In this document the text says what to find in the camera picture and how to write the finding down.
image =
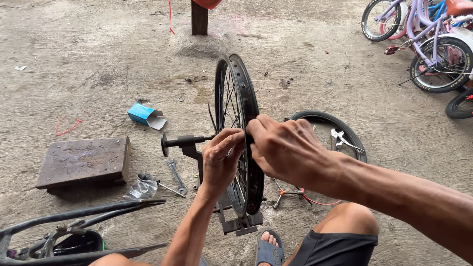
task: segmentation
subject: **wooden block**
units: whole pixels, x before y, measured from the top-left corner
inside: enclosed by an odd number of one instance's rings
[[[209,10],[191,0],[192,35],[207,35]]]
[[[130,149],[128,137],[53,142],[46,152],[36,188],[125,184]]]

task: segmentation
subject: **bicycle saddle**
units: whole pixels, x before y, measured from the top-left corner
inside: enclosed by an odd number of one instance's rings
[[[467,0],[445,0],[447,14],[450,16],[464,16],[473,14],[473,2]]]

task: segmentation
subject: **wooden post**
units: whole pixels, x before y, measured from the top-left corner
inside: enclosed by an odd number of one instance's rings
[[[209,10],[191,0],[192,35],[207,35]]]

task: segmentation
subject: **foot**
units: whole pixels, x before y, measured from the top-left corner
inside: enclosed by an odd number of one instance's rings
[[[276,239],[274,238],[274,236],[269,234],[269,232],[264,232],[263,235],[261,236],[261,240],[267,241],[270,244],[273,244],[273,245],[279,247],[278,243],[276,243]],[[266,262],[261,262],[260,264],[258,264],[258,266],[271,266],[271,265],[269,263],[266,263]]]

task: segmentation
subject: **purple bicycle frame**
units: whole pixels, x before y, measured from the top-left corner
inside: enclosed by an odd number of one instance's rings
[[[401,1],[405,1],[405,0],[394,0],[393,2],[391,2],[391,4],[386,8],[386,10],[382,14],[378,15],[375,20],[377,22],[381,22],[383,19],[387,19],[388,17],[390,17],[395,12],[395,9],[393,7],[395,7]],[[427,25],[427,28],[424,29],[417,36],[415,36],[414,33],[412,32],[412,22],[414,20],[414,14],[416,13],[416,12],[413,12],[413,10],[417,10],[417,18],[423,24]],[[420,55],[420,57],[425,61],[425,63],[427,64],[428,67],[430,67],[430,66],[437,63],[438,32],[439,32],[440,29],[442,30],[442,33],[445,32],[445,28],[443,26],[442,21],[447,17],[448,17],[447,13],[444,13],[437,20],[432,22],[424,16],[424,13],[423,13],[423,0],[413,0],[412,1],[412,9],[411,9],[411,12],[409,14],[409,17],[407,18],[407,36],[410,38],[409,41],[412,42],[412,46],[414,46],[417,54]],[[420,45],[421,45],[420,39],[422,37],[424,37],[434,27],[436,27],[435,35],[434,35],[434,51],[433,51],[433,55],[432,55],[432,60],[430,60],[420,50]]]

